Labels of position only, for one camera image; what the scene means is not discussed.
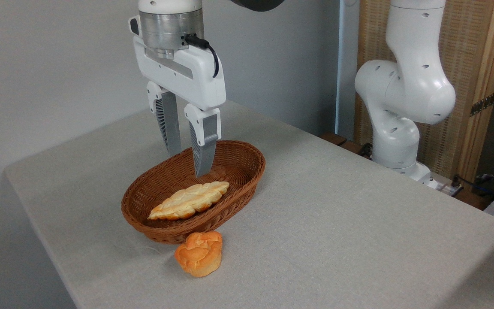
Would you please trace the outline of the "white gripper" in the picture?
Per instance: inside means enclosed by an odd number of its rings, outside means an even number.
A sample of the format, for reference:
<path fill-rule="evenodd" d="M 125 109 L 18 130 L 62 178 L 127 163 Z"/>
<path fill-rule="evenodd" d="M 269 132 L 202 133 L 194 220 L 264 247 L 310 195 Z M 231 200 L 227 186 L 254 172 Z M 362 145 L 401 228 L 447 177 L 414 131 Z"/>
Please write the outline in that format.
<path fill-rule="evenodd" d="M 217 140 L 221 139 L 221 112 L 217 107 L 227 99 L 223 69 L 219 68 L 213 77 L 214 55 L 192 45 L 175 51 L 173 59 L 160 58 L 155 49 L 143 43 L 139 16 L 129 22 L 140 72 L 151 80 L 146 88 L 150 110 L 156 115 L 169 156 L 182 151 L 177 95 L 189 102 L 184 113 L 190 122 L 196 177 L 208 174 Z"/>

